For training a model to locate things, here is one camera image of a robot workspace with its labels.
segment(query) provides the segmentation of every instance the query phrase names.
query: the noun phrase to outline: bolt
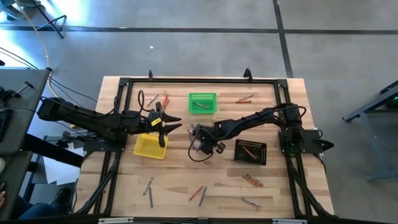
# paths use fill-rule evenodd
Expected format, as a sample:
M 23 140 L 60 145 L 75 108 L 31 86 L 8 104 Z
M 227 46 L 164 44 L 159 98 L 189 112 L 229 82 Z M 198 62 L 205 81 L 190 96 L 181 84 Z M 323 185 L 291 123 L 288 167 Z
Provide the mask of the bolt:
M 33 88 L 33 85 L 30 84 L 28 81 L 25 81 L 25 85 L 24 87 L 22 87 L 20 90 L 18 90 L 16 93 L 13 93 L 12 96 L 15 97 L 17 95 L 19 95 L 22 91 L 24 91 L 26 88 L 31 87 Z

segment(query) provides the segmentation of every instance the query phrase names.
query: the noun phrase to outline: black tray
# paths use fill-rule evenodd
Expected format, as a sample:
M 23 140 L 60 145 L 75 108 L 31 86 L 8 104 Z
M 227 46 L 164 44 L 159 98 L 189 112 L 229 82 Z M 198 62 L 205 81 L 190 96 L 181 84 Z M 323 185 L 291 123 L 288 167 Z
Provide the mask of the black tray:
M 250 156 L 243 147 L 254 155 L 256 159 Z M 267 164 L 267 144 L 237 139 L 235 142 L 234 161 L 265 166 Z

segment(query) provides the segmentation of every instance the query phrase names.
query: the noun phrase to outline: desk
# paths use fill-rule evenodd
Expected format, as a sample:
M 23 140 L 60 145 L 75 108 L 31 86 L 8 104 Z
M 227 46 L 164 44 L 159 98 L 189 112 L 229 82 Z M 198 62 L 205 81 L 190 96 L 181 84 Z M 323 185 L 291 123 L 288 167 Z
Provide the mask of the desk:
M 5 69 L 0 68 L 0 86 L 5 90 L 19 90 L 25 81 L 34 88 L 27 88 L 21 93 L 21 98 L 11 98 L 9 106 L 18 106 L 36 110 L 39 98 L 43 92 L 49 75 L 47 70 Z M 26 132 L 33 118 L 33 111 L 12 109 L 12 118 L 9 128 L 0 143 L 0 155 L 6 160 L 7 167 L 0 175 L 0 182 L 6 183 L 6 197 L 3 208 L 0 210 L 0 220 L 8 220 L 14 207 L 22 182 L 29 166 L 32 152 L 19 152 Z
M 118 90 L 120 77 L 104 77 L 99 93 L 96 111 L 108 112 L 113 108 L 113 100 Z M 309 107 L 303 79 L 288 79 L 291 102 L 305 106 L 303 127 L 313 128 L 313 119 Z M 188 158 L 190 141 L 187 130 L 191 123 L 211 125 L 222 119 L 238 119 L 265 107 L 276 105 L 274 87 L 265 84 L 225 84 L 225 83 L 135 83 L 131 96 L 130 110 L 138 110 L 137 94 L 145 93 L 148 102 L 156 94 L 158 101 L 169 94 L 170 103 L 165 112 L 182 118 L 182 127 L 169 134 L 169 143 L 163 160 L 141 157 L 133 154 L 137 136 L 129 136 L 126 150 L 122 153 L 118 171 L 116 190 L 111 215 L 113 217 L 213 217 L 213 218 L 277 218 L 294 217 L 292 199 L 285 157 L 279 149 L 278 127 L 265 124 L 243 131 L 238 139 L 259 141 L 267 144 L 267 165 L 255 166 L 233 161 L 235 139 L 223 141 L 226 149 L 215 154 L 205 162 L 193 162 Z M 191 92 L 216 92 L 218 111 L 210 115 L 193 115 L 188 112 L 188 94 Z M 253 103 L 237 105 L 235 101 L 254 93 Z M 121 105 L 124 105 L 124 91 Z M 191 152 L 200 159 L 206 155 Z M 103 152 L 94 152 L 81 167 L 78 181 L 79 209 L 88 200 L 98 185 L 103 163 Z M 333 213 L 325 171 L 320 161 L 313 155 L 303 154 L 303 163 L 308 188 L 325 210 Z M 241 175 L 251 174 L 264 183 L 263 188 L 255 188 Z M 150 179 L 154 207 L 149 206 L 148 195 L 142 196 Z M 200 196 L 191 202 L 189 197 L 199 188 L 207 186 L 206 197 L 201 207 Z M 102 206 L 106 202 L 108 191 L 104 192 Z M 301 191 L 298 190 L 300 208 L 304 211 Z M 241 197 L 258 202 L 262 207 L 256 209 L 241 201 Z

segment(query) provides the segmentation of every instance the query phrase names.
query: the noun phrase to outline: person's shoe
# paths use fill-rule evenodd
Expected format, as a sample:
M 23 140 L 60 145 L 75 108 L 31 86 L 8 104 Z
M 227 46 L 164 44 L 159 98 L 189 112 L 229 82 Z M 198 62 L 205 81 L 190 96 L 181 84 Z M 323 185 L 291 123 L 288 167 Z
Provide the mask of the person's shoe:
M 54 197 L 51 199 L 50 203 L 57 202 L 60 205 L 63 205 L 69 202 L 70 197 L 72 196 L 72 190 L 65 187 L 64 189 L 59 190 Z
M 13 18 L 13 19 L 18 19 L 22 17 L 22 13 L 18 11 L 18 9 L 14 8 L 14 6 L 3 6 L 0 5 L 0 11 L 4 11 L 7 16 Z
M 58 203 L 62 206 L 62 213 L 66 215 L 70 212 L 71 209 L 71 205 L 69 202 L 71 196 L 72 190 L 70 190 L 69 188 L 61 189 L 54 195 L 49 204 Z

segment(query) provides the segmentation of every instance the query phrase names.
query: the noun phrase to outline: metal stand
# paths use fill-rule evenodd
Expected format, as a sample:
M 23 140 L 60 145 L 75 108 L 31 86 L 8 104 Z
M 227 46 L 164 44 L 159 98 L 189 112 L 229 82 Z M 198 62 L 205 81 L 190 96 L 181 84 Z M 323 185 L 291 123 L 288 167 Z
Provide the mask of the metal stand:
M 352 113 L 343 117 L 346 123 L 350 123 L 355 118 L 361 118 L 362 124 L 365 127 L 366 135 L 370 140 L 372 150 L 374 151 L 377 162 L 380 165 L 381 171 L 378 174 L 368 175 L 368 181 L 375 181 L 379 179 L 386 179 L 390 177 L 398 177 L 398 170 L 389 170 L 386 164 L 386 160 L 382 155 L 382 149 L 377 142 L 377 136 L 374 134 L 372 127 L 369 123 L 368 113 L 393 113 L 398 112 L 394 109 L 386 110 L 375 110 L 378 107 L 386 104 L 386 102 L 392 100 L 398 95 L 398 85 L 389 88 L 388 90 L 382 90 L 382 94 L 378 96 L 375 100 L 370 101 L 364 106 L 356 109 Z
M 57 34 L 61 37 L 61 39 L 63 39 L 63 35 L 61 34 L 61 30 L 62 30 L 62 27 L 60 28 L 60 29 L 58 29 L 55 25 L 56 25 L 56 23 L 57 23 L 57 21 L 59 20 L 59 19 L 62 19 L 62 18 L 67 18 L 67 15 L 63 15 L 63 16 L 60 16 L 60 17 L 58 17 L 58 18 L 55 18 L 55 19 L 52 19 L 52 20 L 50 20 L 45 14 L 44 14 L 44 12 L 41 10 L 41 8 L 36 4 L 36 2 L 34 1 L 34 0 L 31 0 L 32 1 L 32 3 L 35 5 L 35 7 L 39 10 L 39 12 L 44 16 L 44 18 L 47 20 L 47 22 L 45 23 L 45 24 L 43 24 L 43 25 L 41 25 L 39 28 L 37 28 L 37 30 L 39 30 L 39 29 L 41 29 L 41 28 L 43 28 L 43 27 L 45 27 L 45 26 L 47 26 L 47 25 L 50 25 L 51 27 L 52 27 L 52 29 L 55 31 L 55 32 L 57 32 Z

